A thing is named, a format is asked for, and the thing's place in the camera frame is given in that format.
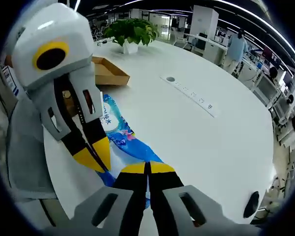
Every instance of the white pillar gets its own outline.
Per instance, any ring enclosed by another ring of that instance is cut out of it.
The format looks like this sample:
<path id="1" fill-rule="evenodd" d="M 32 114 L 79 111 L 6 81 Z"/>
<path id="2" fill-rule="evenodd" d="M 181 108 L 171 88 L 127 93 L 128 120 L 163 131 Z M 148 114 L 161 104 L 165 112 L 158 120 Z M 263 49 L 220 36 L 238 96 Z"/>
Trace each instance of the white pillar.
<path id="1" fill-rule="evenodd" d="M 190 34 L 204 33 L 207 38 L 214 39 L 218 16 L 212 8 L 194 5 Z"/>
<path id="2" fill-rule="evenodd" d="M 138 9 L 131 10 L 131 18 L 139 18 L 139 11 Z"/>
<path id="3" fill-rule="evenodd" d="M 178 28 L 184 28 L 185 27 L 185 17 L 179 17 L 179 26 Z"/>

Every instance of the white flower pot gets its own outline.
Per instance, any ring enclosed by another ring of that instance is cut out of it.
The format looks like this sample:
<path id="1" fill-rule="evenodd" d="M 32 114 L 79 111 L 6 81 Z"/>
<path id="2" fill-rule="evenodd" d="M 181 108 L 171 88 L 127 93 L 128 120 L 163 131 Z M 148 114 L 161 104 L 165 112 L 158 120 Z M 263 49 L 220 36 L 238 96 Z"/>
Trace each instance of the white flower pot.
<path id="1" fill-rule="evenodd" d="M 127 40 L 125 40 L 122 47 L 123 47 L 123 54 L 132 54 L 137 52 L 138 44 L 134 42 L 129 43 Z"/>

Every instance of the green plant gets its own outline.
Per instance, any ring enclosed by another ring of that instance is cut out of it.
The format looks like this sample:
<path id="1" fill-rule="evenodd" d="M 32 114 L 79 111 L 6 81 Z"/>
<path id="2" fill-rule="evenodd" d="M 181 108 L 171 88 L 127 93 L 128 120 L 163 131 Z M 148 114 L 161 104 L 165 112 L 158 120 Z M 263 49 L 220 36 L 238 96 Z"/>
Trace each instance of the green plant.
<path id="1" fill-rule="evenodd" d="M 105 37 L 114 37 L 113 42 L 123 46 L 127 39 L 129 43 L 139 44 L 142 40 L 143 45 L 148 45 L 159 36 L 157 27 L 143 19 L 117 20 L 106 30 Z"/>

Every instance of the power strip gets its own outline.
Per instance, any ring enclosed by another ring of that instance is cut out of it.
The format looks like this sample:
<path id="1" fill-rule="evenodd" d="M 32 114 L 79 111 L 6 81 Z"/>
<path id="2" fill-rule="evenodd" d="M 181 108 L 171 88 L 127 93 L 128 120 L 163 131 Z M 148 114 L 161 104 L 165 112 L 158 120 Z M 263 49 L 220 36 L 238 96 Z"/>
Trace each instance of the power strip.
<path id="1" fill-rule="evenodd" d="M 197 103 L 200 107 L 202 107 L 205 111 L 207 111 L 212 117 L 217 117 L 217 114 L 219 112 L 217 111 L 216 107 L 213 106 L 210 102 L 207 101 L 204 97 L 199 95 L 198 93 L 192 91 L 188 87 L 182 85 L 177 79 L 173 77 L 167 77 L 163 78 L 164 81 L 166 81 L 168 84 L 172 85 L 174 88 L 182 92 L 184 95 L 186 95 L 188 98 L 193 100 L 195 103 Z"/>

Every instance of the white robot casing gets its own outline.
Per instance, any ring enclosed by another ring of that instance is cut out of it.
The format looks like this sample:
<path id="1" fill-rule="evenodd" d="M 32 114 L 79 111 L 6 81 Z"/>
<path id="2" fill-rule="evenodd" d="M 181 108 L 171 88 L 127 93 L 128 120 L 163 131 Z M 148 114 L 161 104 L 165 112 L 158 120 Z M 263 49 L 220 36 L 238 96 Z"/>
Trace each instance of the white robot casing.
<path id="1" fill-rule="evenodd" d="M 12 63 L 25 89 L 36 89 L 90 63 L 93 38 L 88 20 L 66 5 L 54 3 L 43 8 L 24 27 L 12 53 Z M 37 58 L 54 48 L 65 52 L 64 59 L 53 68 L 37 68 Z"/>

